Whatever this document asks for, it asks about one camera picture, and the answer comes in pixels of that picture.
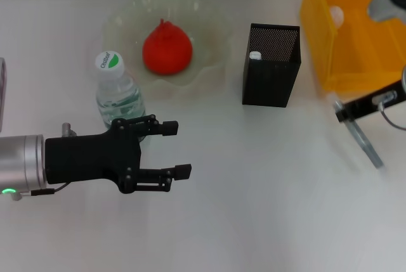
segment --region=yellow container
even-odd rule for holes
[[[303,0],[301,22],[321,86],[338,94],[380,89],[401,78],[406,65],[406,25],[373,22],[371,0]],[[331,6],[344,12],[336,28]]]

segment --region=red object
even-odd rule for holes
[[[160,20],[160,24],[147,37],[142,57],[149,70],[156,74],[177,74],[192,59],[192,43],[178,26]]]

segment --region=water bottle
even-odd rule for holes
[[[126,72],[119,53],[105,51],[96,57],[99,84],[97,106],[107,128],[116,118],[133,119],[145,115],[140,89]]]

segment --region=table surface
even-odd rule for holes
[[[104,21],[129,0],[2,0],[8,66],[1,136],[104,130],[88,72]],[[146,101],[177,136],[142,144],[141,166],[192,164],[170,193],[122,195],[107,181],[53,196],[0,197],[3,269],[13,271],[404,271],[406,135],[359,121],[386,163],[377,172],[317,95],[302,65],[286,109],[241,104],[250,23],[299,25],[301,0],[210,0],[234,29],[221,91]],[[388,110],[402,123],[405,106]]]

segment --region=glass bowl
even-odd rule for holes
[[[182,28],[192,42],[192,61],[178,74],[157,75],[143,63],[143,43],[161,18]],[[167,98],[208,92],[224,79],[231,34],[228,20],[205,0],[132,0],[105,24],[103,49],[122,55],[144,94]]]

